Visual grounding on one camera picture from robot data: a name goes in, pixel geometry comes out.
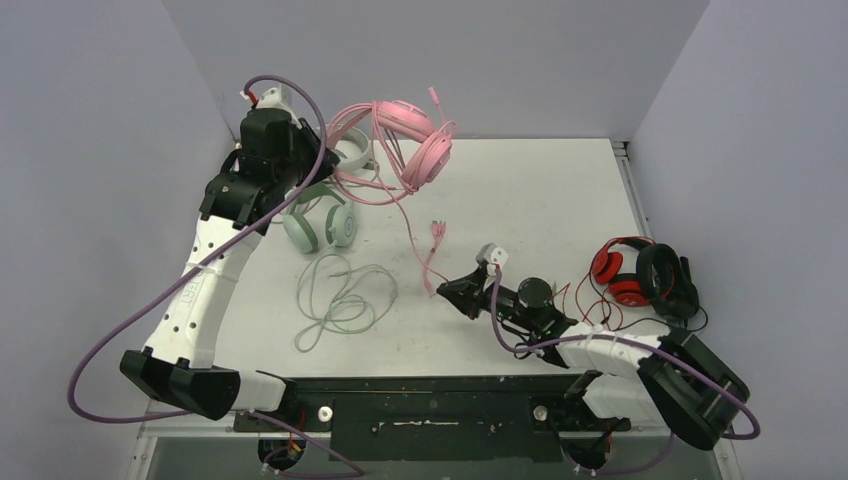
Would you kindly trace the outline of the mint green headphones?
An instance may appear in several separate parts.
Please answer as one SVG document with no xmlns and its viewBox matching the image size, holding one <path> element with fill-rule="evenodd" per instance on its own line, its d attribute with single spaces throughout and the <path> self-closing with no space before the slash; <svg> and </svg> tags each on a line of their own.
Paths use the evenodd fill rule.
<svg viewBox="0 0 848 480">
<path fill-rule="evenodd" d="M 307 188 L 276 222 L 295 249 L 310 258 L 294 287 L 294 301 L 309 325 L 294 348 L 315 349 L 325 333 L 359 335 L 385 318 L 399 297 L 395 276 L 380 264 L 355 267 L 343 251 L 357 235 L 354 207 L 319 183 Z"/>
</svg>

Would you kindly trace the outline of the pink cat-ear headphones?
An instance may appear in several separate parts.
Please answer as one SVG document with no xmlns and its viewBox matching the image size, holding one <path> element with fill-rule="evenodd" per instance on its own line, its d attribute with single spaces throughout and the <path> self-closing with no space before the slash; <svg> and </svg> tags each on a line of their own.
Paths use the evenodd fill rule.
<svg viewBox="0 0 848 480">
<path fill-rule="evenodd" d="M 453 138 L 457 124 L 448 120 L 433 87 L 428 89 L 431 101 L 436 106 L 439 118 L 433 120 L 427 112 L 403 100 L 375 100 L 352 104 L 334 115 L 327 125 L 328 144 L 336 146 L 342 136 L 351 132 L 357 124 L 368 118 L 371 132 L 366 135 L 366 144 L 383 150 L 391 171 L 399 184 L 387 185 L 380 172 L 380 164 L 374 165 L 375 178 L 365 180 L 352 172 L 338 167 L 330 177 L 339 193 L 349 200 L 367 206 L 396 206 L 405 223 L 410 247 L 422 267 L 422 282 L 429 296 L 435 295 L 430 279 L 445 276 L 432 267 L 433 256 L 445 237 L 443 222 L 431 225 L 433 245 L 423 256 L 416 245 L 411 222 L 402 200 L 418 193 L 425 185 L 433 182 L 451 158 Z"/>
</svg>

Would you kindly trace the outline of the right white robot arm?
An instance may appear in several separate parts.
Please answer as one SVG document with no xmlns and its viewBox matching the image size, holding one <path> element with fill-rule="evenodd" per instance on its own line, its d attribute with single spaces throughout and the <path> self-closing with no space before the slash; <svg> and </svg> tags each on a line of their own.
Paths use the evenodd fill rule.
<svg viewBox="0 0 848 480">
<path fill-rule="evenodd" d="M 515 290 L 498 266 L 441 283 L 436 294 L 463 315 L 488 314 L 497 342 L 518 355 L 595 373 L 566 404 L 568 419 L 589 428 L 607 418 L 667 427 L 688 445 L 712 449 L 719 440 L 753 440 L 762 431 L 748 407 L 750 390 L 698 335 L 612 332 L 567 316 L 552 286 L 538 277 Z"/>
</svg>

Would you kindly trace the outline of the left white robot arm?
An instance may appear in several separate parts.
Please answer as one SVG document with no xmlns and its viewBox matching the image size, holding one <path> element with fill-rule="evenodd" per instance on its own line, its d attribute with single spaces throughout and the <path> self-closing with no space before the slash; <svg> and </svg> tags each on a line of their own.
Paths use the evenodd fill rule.
<svg viewBox="0 0 848 480">
<path fill-rule="evenodd" d="M 151 399 L 219 420 L 231 411 L 260 410 L 276 430 L 298 419 L 299 403 L 283 380 L 215 365 L 225 313 L 250 256 L 293 188 L 313 183 L 337 165 L 304 120 L 281 108 L 250 110 L 241 145 L 204 189 L 184 272 L 159 324 L 140 350 L 128 350 L 120 371 Z"/>
</svg>

